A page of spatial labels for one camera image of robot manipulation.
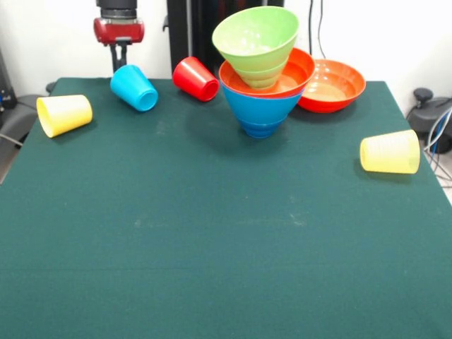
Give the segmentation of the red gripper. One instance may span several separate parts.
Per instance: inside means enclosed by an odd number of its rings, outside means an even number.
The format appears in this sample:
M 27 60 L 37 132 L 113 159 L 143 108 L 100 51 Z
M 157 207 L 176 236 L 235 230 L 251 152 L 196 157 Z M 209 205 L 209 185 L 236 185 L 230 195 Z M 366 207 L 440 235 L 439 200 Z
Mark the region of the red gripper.
M 96 18 L 93 23 L 98 42 L 109 45 L 112 56 L 112 68 L 115 73 L 119 67 L 127 64 L 128 44 L 142 42 L 145 35 L 144 23 L 139 20 L 111 20 Z M 121 56 L 117 56 L 117 46 L 121 47 Z

